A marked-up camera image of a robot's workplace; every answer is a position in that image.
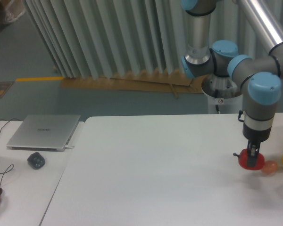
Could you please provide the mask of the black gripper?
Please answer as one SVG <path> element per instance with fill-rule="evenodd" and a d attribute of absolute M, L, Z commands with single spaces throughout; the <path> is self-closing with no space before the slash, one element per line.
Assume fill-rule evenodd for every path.
<path fill-rule="evenodd" d="M 247 167 L 255 168 L 257 166 L 260 144 L 269 138 L 270 132 L 271 128 L 266 130 L 255 130 L 248 126 L 243 126 L 242 133 L 245 138 L 248 139 Z"/>

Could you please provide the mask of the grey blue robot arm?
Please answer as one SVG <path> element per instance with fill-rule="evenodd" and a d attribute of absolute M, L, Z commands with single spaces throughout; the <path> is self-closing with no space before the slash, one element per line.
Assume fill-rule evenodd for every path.
<path fill-rule="evenodd" d="M 268 52 L 267 57 L 252 59 L 240 55 L 235 43 L 216 41 L 208 46 L 210 15 L 216 8 L 215 0 L 183 0 L 183 10 L 190 16 L 189 43 L 181 61 L 190 79 L 212 74 L 230 79 L 243 94 L 246 108 L 243 135 L 248 144 L 238 154 L 239 165 L 247 170 L 264 167 L 260 145 L 269 138 L 281 96 L 283 79 L 283 27 L 263 0 L 238 0 L 236 4 L 245 14 L 251 27 Z"/>

